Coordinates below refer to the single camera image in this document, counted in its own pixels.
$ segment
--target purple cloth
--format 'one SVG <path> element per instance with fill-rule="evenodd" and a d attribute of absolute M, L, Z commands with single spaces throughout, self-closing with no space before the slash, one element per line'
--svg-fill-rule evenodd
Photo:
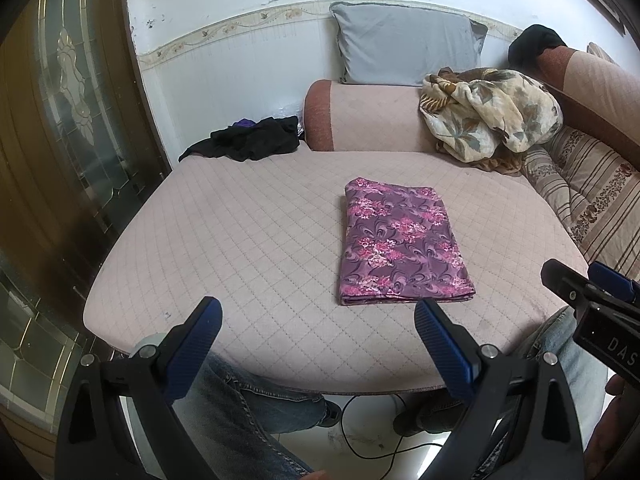
<path fill-rule="evenodd" d="M 344 191 L 343 305 L 420 298 L 462 301 L 476 293 L 442 199 L 431 187 L 356 178 Z"/>
<path fill-rule="evenodd" d="M 233 123 L 232 126 L 250 128 L 251 126 L 255 126 L 255 121 L 252 121 L 251 119 L 240 119 L 237 123 Z"/>

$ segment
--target black cloth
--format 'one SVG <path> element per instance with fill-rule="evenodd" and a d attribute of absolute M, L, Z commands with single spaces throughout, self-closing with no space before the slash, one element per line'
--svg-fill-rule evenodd
<path fill-rule="evenodd" d="M 212 132 L 209 139 L 188 147 L 178 161 L 191 153 L 207 158 L 226 155 L 238 162 L 248 158 L 260 160 L 270 155 L 295 152 L 299 145 L 296 116 L 285 119 L 269 117 L 248 128 L 229 126 L 225 130 Z"/>
<path fill-rule="evenodd" d="M 509 46 L 509 68 L 519 72 L 537 68 L 536 58 L 548 48 L 566 46 L 552 28 L 531 25 Z"/>

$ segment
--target floral wallpaper border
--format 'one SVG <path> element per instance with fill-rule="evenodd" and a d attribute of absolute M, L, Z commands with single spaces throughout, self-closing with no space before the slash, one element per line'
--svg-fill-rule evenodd
<path fill-rule="evenodd" d="M 331 15 L 329 14 L 329 5 L 334 1 L 336 0 L 316 0 L 312 2 L 268 7 L 265 9 L 254 10 L 253 12 L 248 12 L 240 16 L 235 16 L 228 20 L 223 20 L 222 22 L 212 23 L 206 27 L 194 30 L 181 38 L 177 38 L 176 40 L 173 40 L 152 52 L 139 55 L 138 62 L 140 64 L 140 69 L 148 70 L 206 44 L 238 36 L 239 34 L 251 32 L 252 30 L 276 27 L 286 23 L 331 19 Z M 519 28 L 507 25 L 503 22 L 498 22 L 497 20 L 492 20 L 485 16 L 480 16 L 479 14 L 425 2 L 407 2 L 404 0 L 340 1 L 353 3 L 377 2 L 385 4 L 401 4 L 409 7 L 421 7 L 423 9 L 443 10 L 445 12 L 463 14 L 472 20 L 476 20 L 476 22 L 484 23 L 489 28 L 489 36 L 506 41 L 513 41 L 522 32 Z"/>

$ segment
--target cable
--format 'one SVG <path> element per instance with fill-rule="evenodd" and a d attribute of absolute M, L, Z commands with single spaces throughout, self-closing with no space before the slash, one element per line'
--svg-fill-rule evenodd
<path fill-rule="evenodd" d="M 400 397 L 398 394 L 394 394 L 394 395 L 398 399 L 400 399 L 400 402 L 402 402 L 402 405 L 406 408 L 406 402 L 404 402 L 404 399 L 402 397 Z M 386 478 L 386 476 L 389 473 L 391 473 L 391 469 L 394 466 L 394 462 L 396 461 L 396 456 L 399 455 L 400 453 L 406 453 L 407 451 L 413 451 L 414 449 L 419 449 L 419 448 L 425 447 L 425 446 L 444 447 L 442 444 L 438 444 L 436 442 L 426 442 L 424 444 L 420 444 L 420 446 L 413 446 L 413 447 L 409 447 L 407 449 L 403 449 L 402 451 L 398 451 L 398 449 L 400 449 L 400 444 L 402 444 L 402 440 L 404 439 L 404 436 L 401 436 L 400 440 L 398 440 L 398 445 L 396 446 L 396 449 L 394 450 L 393 453 L 387 453 L 387 454 L 380 455 L 380 456 L 363 456 L 363 455 L 361 455 L 355 449 L 353 449 L 353 446 L 349 443 L 349 439 L 347 439 L 347 434 L 344 432 L 344 413 L 347 411 L 347 406 L 349 404 L 351 404 L 351 401 L 356 399 L 356 397 L 360 397 L 360 396 L 354 395 L 353 397 L 351 397 L 351 399 L 349 399 L 347 401 L 347 403 L 344 405 L 344 408 L 342 409 L 342 416 L 340 418 L 340 431 L 342 432 L 342 437 L 344 438 L 344 441 L 347 443 L 347 446 L 349 447 L 349 449 L 351 449 L 351 452 L 355 456 L 357 456 L 358 458 L 361 458 L 363 460 L 380 460 L 381 458 L 386 458 L 388 456 L 392 457 L 391 458 L 391 463 L 389 464 L 389 468 L 386 470 L 386 473 L 384 473 L 380 477 L 380 480 L 384 480 Z"/>

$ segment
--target blue jeans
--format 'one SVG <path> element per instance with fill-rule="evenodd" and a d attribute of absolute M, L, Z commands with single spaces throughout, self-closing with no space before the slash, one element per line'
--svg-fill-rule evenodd
<path fill-rule="evenodd" d="M 543 352 L 558 356 L 567 376 L 580 421 L 584 445 L 600 419 L 607 368 L 571 339 L 573 309 L 558 311 L 517 350 L 536 358 Z M 158 344 L 163 336 L 146 338 L 137 346 Z M 287 390 L 225 363 L 210 354 L 184 399 L 174 410 L 198 451 L 221 480 L 297 480 L 312 470 L 270 434 L 306 430 L 326 411 L 324 397 Z M 146 469 L 164 478 L 144 438 L 134 410 L 131 429 Z M 480 470 L 487 471 L 491 457 Z"/>

